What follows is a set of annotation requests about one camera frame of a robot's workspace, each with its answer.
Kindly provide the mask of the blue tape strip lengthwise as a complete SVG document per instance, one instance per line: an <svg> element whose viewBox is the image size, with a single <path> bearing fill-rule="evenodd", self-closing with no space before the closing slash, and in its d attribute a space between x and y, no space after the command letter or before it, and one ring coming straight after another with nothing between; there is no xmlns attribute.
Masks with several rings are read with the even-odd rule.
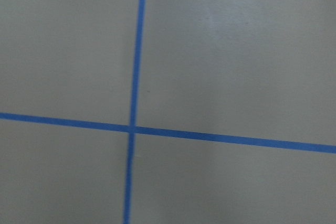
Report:
<svg viewBox="0 0 336 224"><path fill-rule="evenodd" d="M212 142L221 142L221 143L283 148L283 149L298 150L298 151L310 151L310 152L330 153L330 154L335 153L334 145L325 145L325 144L269 140L269 139L263 139L263 138L230 136L230 135L168 130L168 129L157 129L157 128L141 127L141 126L130 127L127 125L120 125L120 124L49 118L49 117L43 117L43 116L12 114L12 113L4 113L4 112L1 113L1 119L11 120L11 121L20 121L20 122L29 122L29 123L80 127L84 129L116 131L116 132L125 132L125 133L134 132L136 134L144 134L144 135L155 135L155 136L186 138L186 139L192 139L192 140L212 141Z"/></svg>

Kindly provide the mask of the blue tape strip crosswise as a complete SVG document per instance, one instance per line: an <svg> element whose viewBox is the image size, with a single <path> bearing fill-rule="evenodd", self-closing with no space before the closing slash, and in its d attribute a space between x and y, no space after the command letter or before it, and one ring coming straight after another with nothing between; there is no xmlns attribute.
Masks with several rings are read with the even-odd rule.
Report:
<svg viewBox="0 0 336 224"><path fill-rule="evenodd" d="M138 93L139 93L139 75L141 65L142 52L142 36L145 15L146 0L138 1L138 13L136 21L136 34L134 44L133 70L132 70L132 86L130 100L130 115L128 125L128 148L127 163L125 170L125 187L124 187L124 205L123 205L123 223L130 223L131 200L132 200L132 167L135 150L135 128L138 111Z"/></svg>

